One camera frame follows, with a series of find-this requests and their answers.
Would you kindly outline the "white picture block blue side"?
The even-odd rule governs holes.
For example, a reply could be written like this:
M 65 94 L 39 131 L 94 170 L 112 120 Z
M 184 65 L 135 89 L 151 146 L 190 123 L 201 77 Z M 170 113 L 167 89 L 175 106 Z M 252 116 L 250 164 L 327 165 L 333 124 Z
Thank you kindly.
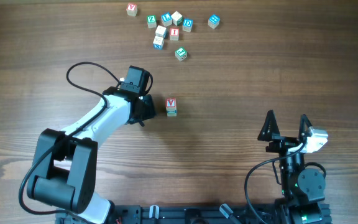
M 176 108 L 167 108 L 167 113 L 177 113 Z

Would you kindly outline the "red A letter block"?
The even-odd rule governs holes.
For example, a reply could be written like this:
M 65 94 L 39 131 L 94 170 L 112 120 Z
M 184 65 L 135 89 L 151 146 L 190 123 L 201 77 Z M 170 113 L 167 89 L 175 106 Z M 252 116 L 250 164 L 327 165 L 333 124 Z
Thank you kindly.
M 165 100 L 165 107 L 167 110 L 175 110 L 177 108 L 177 101 L 175 98 L 167 98 Z

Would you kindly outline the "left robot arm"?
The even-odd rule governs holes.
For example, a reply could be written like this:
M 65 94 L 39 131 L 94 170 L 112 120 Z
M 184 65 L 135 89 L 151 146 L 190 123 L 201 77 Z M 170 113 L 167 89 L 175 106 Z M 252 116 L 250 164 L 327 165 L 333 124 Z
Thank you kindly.
M 98 104 L 77 122 L 60 131 L 45 129 L 39 136 L 32 166 L 19 187 L 23 210 L 34 215 L 62 214 L 85 223 L 119 223 L 115 204 L 95 191 L 97 154 L 116 129 L 144 125 L 156 115 L 149 93 L 153 76 L 130 66 L 125 78 L 102 93 Z M 35 211 L 24 197 L 54 206 Z

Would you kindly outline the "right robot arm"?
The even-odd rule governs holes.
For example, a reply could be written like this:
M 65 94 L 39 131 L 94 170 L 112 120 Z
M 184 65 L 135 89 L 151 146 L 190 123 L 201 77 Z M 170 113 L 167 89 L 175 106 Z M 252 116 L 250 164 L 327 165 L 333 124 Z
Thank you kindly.
M 277 153 L 283 198 L 277 199 L 275 223 L 322 223 L 326 170 L 317 162 L 305 162 L 305 154 L 320 150 L 328 142 L 328 133 L 315 128 L 306 115 L 301 115 L 297 137 L 280 134 L 275 114 L 267 112 L 257 138 L 268 142 L 267 152 Z

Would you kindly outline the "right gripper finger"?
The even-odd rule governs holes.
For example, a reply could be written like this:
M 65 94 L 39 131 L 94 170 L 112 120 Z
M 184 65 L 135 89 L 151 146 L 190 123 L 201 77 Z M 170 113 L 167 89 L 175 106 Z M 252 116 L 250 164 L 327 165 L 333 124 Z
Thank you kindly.
M 274 141 L 280 139 L 280 131 L 273 110 L 267 112 L 264 125 L 257 137 L 258 141 Z
M 298 132 L 298 139 L 300 141 L 304 141 L 308 136 L 308 128 L 312 127 L 310 120 L 308 119 L 307 115 L 303 114 L 300 117 L 300 127 Z

